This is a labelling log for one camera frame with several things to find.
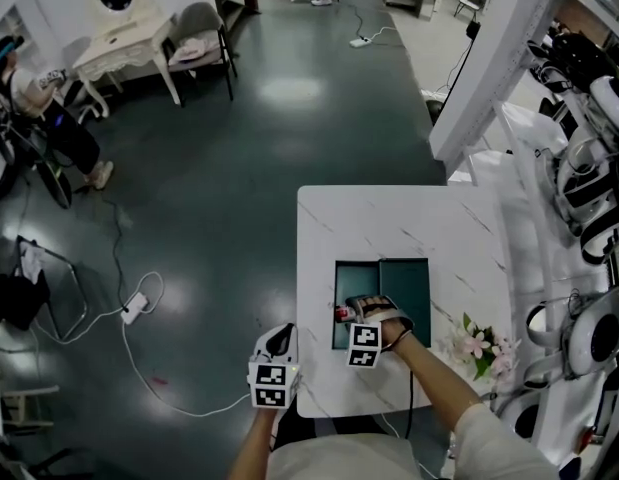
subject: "white vanity table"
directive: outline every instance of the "white vanity table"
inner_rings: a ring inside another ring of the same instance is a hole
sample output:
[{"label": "white vanity table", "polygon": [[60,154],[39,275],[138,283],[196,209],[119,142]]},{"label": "white vanity table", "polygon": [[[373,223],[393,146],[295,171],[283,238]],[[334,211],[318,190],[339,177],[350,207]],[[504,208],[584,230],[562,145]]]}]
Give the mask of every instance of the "white vanity table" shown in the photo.
[{"label": "white vanity table", "polygon": [[[511,332],[500,224],[489,189],[478,187],[324,186],[298,192],[297,324],[306,418],[378,414],[409,408],[409,373],[392,353],[375,369],[345,364],[331,348],[336,260],[428,258],[431,351],[466,312],[481,325]],[[487,381],[474,382],[479,393]],[[414,381],[413,406],[429,405]]]},{"label": "white vanity table", "polygon": [[89,94],[102,106],[103,116],[109,116],[109,107],[91,82],[105,73],[150,61],[160,71],[174,103],[180,105],[162,51],[162,43],[174,25],[171,18],[162,14],[154,0],[90,0],[90,6],[97,32],[73,67]]}]

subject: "dark green box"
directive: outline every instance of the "dark green box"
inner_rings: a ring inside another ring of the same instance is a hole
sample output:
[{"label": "dark green box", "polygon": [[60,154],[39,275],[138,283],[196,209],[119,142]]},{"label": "dark green box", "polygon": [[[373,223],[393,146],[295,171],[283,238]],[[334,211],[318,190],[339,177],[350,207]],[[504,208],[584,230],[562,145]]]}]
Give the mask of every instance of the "dark green box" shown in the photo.
[{"label": "dark green box", "polygon": [[[385,259],[374,262],[336,262],[334,304],[348,297],[387,295],[414,322],[414,334],[426,347],[431,346],[431,303],[429,262],[426,258]],[[332,347],[349,346],[347,324],[334,321]]]}]

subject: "power adapter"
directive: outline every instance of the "power adapter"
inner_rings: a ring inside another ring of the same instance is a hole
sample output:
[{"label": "power adapter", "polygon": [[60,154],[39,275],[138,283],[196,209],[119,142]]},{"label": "power adapter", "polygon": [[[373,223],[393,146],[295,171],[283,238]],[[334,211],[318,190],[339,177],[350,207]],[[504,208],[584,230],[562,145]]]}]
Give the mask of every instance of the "power adapter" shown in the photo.
[{"label": "power adapter", "polygon": [[136,293],[126,307],[122,308],[120,316],[126,325],[131,325],[142,313],[142,310],[149,305],[149,300],[141,292]]},{"label": "power adapter", "polygon": [[371,44],[371,39],[368,37],[359,37],[358,39],[354,39],[353,41],[349,41],[349,46],[352,48],[362,48],[363,46],[367,46]]}]

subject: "marble table top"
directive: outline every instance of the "marble table top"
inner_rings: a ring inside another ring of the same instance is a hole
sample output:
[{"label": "marble table top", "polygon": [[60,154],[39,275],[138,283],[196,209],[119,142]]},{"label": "marble table top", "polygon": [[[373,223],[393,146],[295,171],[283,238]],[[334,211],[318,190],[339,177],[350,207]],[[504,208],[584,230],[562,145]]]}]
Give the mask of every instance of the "marble table top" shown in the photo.
[{"label": "marble table top", "polygon": [[[393,353],[375,369],[332,350],[336,261],[428,258],[431,351],[466,312],[511,332],[511,306],[492,191],[478,187],[316,186],[298,191],[297,324],[302,372],[298,412],[307,418],[409,408],[409,371]],[[466,380],[479,393],[484,381]],[[414,381],[413,406],[429,405]]]}]

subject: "dark green floor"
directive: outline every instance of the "dark green floor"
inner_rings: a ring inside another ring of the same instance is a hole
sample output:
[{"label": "dark green floor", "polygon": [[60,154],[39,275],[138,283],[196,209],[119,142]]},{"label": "dark green floor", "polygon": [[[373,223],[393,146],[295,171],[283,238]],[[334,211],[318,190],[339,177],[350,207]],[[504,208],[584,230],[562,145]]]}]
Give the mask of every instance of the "dark green floor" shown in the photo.
[{"label": "dark green floor", "polygon": [[[205,412],[246,393],[256,338],[295,319],[300,187],[444,182],[404,48],[350,48],[358,27],[353,3],[363,34],[393,25],[377,10],[380,0],[342,0],[330,8],[260,0],[262,14],[235,38],[240,78],[233,103],[224,79],[214,75],[197,89],[177,80],[186,98],[179,109],[152,77],[130,84],[111,117],[89,125],[116,164],[105,196],[121,208],[128,289],[151,270],[167,285],[156,312],[139,318],[128,336],[139,368],[171,403]],[[395,32],[381,38],[400,44]],[[78,265],[92,315],[114,309],[111,208],[89,194],[63,211],[35,173],[27,175],[33,188],[21,233]],[[3,230],[17,228],[24,192],[19,182],[1,206]],[[67,321],[66,312],[60,316]],[[73,345],[60,347],[42,335],[40,343],[44,383],[62,391],[50,401],[53,431],[19,440],[31,460],[73,446],[89,450],[87,467],[98,478],[226,473],[251,423],[248,401],[203,420],[161,407],[131,370],[118,316]],[[18,371],[17,359],[3,360]],[[13,382],[37,384],[32,370]],[[399,430],[404,420],[390,418]],[[426,428],[414,429],[416,439],[436,434],[430,413],[421,423]],[[418,455],[435,467],[441,453]]]}]

